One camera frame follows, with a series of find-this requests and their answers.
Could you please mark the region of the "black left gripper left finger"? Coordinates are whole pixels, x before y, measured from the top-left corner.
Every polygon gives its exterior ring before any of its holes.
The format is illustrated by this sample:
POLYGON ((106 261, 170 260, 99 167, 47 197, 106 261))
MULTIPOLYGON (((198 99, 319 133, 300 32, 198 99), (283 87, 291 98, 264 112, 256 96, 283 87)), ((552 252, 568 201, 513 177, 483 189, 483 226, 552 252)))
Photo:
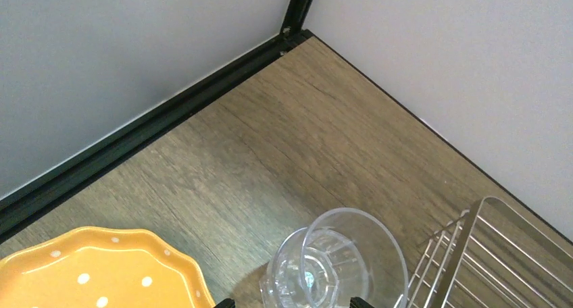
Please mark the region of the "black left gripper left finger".
POLYGON ((220 301, 214 308, 235 308, 235 300, 231 298, 226 298, 220 301))

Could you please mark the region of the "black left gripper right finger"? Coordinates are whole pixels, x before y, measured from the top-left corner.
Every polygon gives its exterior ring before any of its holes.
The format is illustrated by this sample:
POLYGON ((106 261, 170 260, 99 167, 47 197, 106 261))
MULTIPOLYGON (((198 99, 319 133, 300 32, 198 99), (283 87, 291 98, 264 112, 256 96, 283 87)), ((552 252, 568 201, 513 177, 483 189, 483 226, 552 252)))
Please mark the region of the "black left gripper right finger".
POLYGON ((371 304, 369 304, 367 301, 365 301, 364 299, 362 299, 360 297, 351 297, 349 307, 350 308, 372 308, 371 304))

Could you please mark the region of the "clear plastic cup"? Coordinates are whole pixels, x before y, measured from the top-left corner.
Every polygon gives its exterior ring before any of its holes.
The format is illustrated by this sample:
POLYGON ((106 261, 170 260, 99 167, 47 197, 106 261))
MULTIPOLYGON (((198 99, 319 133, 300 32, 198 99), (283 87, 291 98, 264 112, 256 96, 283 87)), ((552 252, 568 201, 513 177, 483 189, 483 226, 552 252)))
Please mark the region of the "clear plastic cup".
POLYGON ((405 307, 409 276, 402 250, 373 215, 350 207, 323 213, 290 234, 260 280, 264 307, 405 307))

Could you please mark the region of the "orange polka dot plate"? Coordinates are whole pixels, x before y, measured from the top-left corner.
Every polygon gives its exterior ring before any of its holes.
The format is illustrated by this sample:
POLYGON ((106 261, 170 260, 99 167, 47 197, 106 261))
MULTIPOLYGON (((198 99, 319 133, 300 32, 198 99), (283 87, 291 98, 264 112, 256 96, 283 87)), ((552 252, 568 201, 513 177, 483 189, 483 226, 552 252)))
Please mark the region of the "orange polka dot plate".
POLYGON ((75 228, 1 260, 2 307, 215 307, 198 263, 144 229, 75 228))

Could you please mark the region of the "black aluminium frame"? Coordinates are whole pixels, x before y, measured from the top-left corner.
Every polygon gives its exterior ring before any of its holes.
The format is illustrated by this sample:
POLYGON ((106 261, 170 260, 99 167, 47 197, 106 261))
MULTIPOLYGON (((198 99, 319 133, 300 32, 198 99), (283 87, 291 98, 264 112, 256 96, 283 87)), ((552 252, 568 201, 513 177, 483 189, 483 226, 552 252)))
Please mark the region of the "black aluminium frame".
POLYGON ((312 1, 290 0, 277 35, 9 195, 1 204, 1 242, 311 38, 302 26, 312 1))

